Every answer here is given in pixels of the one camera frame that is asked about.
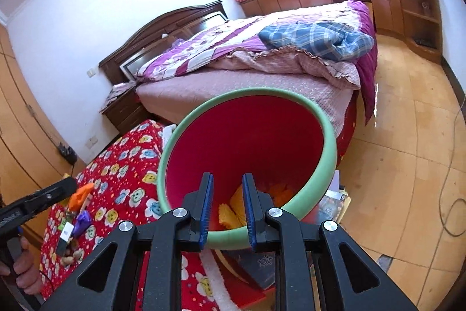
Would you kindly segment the person's left hand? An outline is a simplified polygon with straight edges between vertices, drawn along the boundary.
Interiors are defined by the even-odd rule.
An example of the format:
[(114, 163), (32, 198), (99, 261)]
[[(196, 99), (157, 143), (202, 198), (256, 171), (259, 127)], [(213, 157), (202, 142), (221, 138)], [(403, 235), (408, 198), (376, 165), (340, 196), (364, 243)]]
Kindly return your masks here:
[(34, 256), (29, 250), (29, 241), (21, 237), (20, 243), (21, 255), (13, 264), (14, 272), (17, 274), (16, 285), (26, 294), (37, 295), (43, 287), (40, 271), (34, 264)]

